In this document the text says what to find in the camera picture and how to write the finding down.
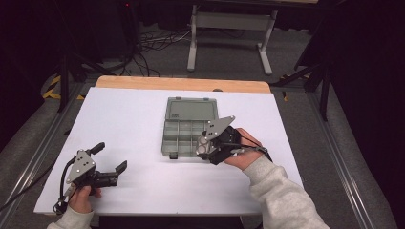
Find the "white sleeve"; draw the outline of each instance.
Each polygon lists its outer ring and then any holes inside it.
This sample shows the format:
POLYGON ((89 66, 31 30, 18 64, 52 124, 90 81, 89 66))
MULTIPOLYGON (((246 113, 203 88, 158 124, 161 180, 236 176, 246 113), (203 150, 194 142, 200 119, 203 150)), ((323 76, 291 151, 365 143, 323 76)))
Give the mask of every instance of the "white sleeve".
POLYGON ((90 221, 94 212, 82 214, 68 206, 63 217, 48 225, 48 229, 90 229, 90 221))
POLYGON ((265 156, 250 164, 250 193, 260 202, 264 228, 329 228, 305 190, 290 181, 281 166, 265 156))

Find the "metal rail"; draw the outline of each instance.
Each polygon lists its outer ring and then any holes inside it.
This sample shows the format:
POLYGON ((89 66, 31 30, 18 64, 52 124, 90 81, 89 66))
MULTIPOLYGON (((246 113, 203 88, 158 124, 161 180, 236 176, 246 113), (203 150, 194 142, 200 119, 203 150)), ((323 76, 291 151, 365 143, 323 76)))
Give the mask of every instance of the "metal rail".
POLYGON ((307 97, 309 100, 309 104, 319 123, 319 126, 321 127, 322 132, 325 135, 325 139, 329 144, 332 162, 336 168, 340 180, 342 181, 343 187, 346 191, 346 195, 348 196, 348 199, 352 205, 352 209, 355 213, 355 216, 357 218, 360 227, 364 229, 368 228, 374 229, 375 226, 366 210, 366 207, 364 206, 360 192, 357 188, 357 184, 354 178, 352 177, 352 174, 349 171, 348 167, 346 166, 346 163, 337 145, 336 139, 333 133, 331 132, 330 125, 328 124, 328 122, 325 122, 323 120, 321 114, 319 113, 318 109, 319 101, 316 95, 314 93, 307 93, 307 97))
MULTIPOLYGON (((29 164, 27 165, 26 169, 24 172, 21 174, 20 178, 18 179, 16 185, 14 186, 14 189, 12 190, 11 194, 9 195, 7 201, 11 199, 12 197, 16 196, 18 193, 20 193, 23 189, 28 187, 33 179, 35 178, 36 173, 39 170, 39 167, 41 166, 42 161, 44 160, 45 156, 49 152, 49 148, 53 143, 53 140, 55 138, 55 135, 57 131, 59 130, 59 126, 64 120, 64 117, 66 116, 66 113, 69 111, 69 109, 72 107, 72 104, 74 103, 75 99, 78 95, 80 95, 80 91, 83 88, 83 84, 74 84, 73 89, 70 94, 70 101, 66 105, 65 109, 62 111, 62 113, 56 114, 53 123, 48 130, 48 132, 45 134, 44 138, 42 139, 41 143, 39 144, 38 148, 36 149, 35 153, 32 156, 32 159, 30 160, 29 164)), ((9 207, 4 209, 0 213, 0 228, 6 228, 7 224, 9 223, 11 217, 14 215, 15 210, 17 209, 19 203, 21 202, 24 194, 21 195, 18 199, 15 200, 9 207)))

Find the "white metal stand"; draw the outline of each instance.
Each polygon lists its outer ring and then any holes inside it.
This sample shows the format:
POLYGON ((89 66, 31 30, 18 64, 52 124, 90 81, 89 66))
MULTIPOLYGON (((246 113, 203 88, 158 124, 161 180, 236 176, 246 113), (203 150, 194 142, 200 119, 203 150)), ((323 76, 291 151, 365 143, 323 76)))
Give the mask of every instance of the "white metal stand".
POLYGON ((218 28, 234 30, 264 31, 265 37, 262 43, 257 45, 263 67, 266 74, 272 74, 270 63, 266 53, 268 39, 276 20, 277 11, 274 10, 271 15, 246 15, 234 13, 216 13, 216 12, 198 12, 197 6, 193 6, 191 16, 191 44, 188 54, 187 70, 193 72, 196 65, 197 55, 197 27, 200 28, 218 28))

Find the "gray carpet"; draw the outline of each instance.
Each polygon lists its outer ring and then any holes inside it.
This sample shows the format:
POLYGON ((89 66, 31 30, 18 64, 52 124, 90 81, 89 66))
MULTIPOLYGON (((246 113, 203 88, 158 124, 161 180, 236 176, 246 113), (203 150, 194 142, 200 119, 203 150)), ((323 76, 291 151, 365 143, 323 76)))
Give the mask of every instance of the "gray carpet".
MULTIPOLYGON (((275 30, 273 32, 267 48, 267 55, 273 69, 272 76, 264 75, 259 54, 255 48, 256 43, 261 39, 262 34, 255 31, 246 31, 239 38, 232 38, 218 31, 200 32, 196 70, 192 73, 186 70, 189 51, 189 42, 186 40, 179 41, 162 51, 146 52, 144 56, 149 67, 159 71, 165 77, 187 76, 275 82, 285 73, 294 73, 293 66, 309 42, 310 36, 304 31, 275 30)), ((128 73, 141 75, 139 67, 134 62, 130 63, 126 69, 127 72, 124 72, 124 75, 128 73)), ((95 84, 97 74, 91 75, 91 78, 86 82, 82 94, 95 84)), ((286 89, 288 102, 285 102, 280 89, 272 90, 275 93, 305 189, 313 199, 319 214, 330 228, 361 228, 344 186, 336 173, 328 143, 323 137, 314 111, 310 108, 306 93, 286 89)), ((38 174, 41 174, 58 156, 67 138, 65 132, 72 128, 82 103, 82 100, 75 100, 38 174)), ((2 203, 6 201, 19 175, 29 163, 32 154, 50 127, 57 108, 58 100, 46 99, 44 105, 27 121, 0 154, 0 172, 4 175, 0 177, 2 203)), ((358 185, 375 228, 396 228, 390 207, 358 150, 332 89, 328 117, 329 125, 358 185)), ((32 212, 43 187, 41 184, 45 181, 46 179, 43 178, 23 197, 6 228, 26 228, 28 225, 30 228, 46 228, 50 222, 58 219, 58 217, 42 216, 32 212)), ((243 222, 246 229, 255 228, 260 223, 260 217, 243 217, 243 222)))

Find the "table leg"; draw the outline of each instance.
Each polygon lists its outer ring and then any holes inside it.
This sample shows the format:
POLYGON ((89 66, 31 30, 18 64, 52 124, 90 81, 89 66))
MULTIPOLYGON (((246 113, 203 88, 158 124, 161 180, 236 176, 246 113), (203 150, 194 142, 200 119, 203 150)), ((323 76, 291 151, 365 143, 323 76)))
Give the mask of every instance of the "table leg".
POLYGON ((196 54, 197 54, 197 6, 193 6, 193 12, 191 15, 191 44, 190 44, 190 53, 188 54, 188 63, 187 70, 193 72, 196 66, 196 54))
POLYGON ((259 49, 259 55, 260 55, 260 58, 262 59, 263 68, 265 69, 265 74, 272 74, 270 63, 268 62, 266 48, 267 48, 267 44, 268 44, 268 39, 270 38, 271 32, 273 31, 276 17, 277 17, 277 10, 274 10, 268 19, 268 23, 266 26, 265 39, 263 40, 263 43, 257 44, 257 47, 259 49))

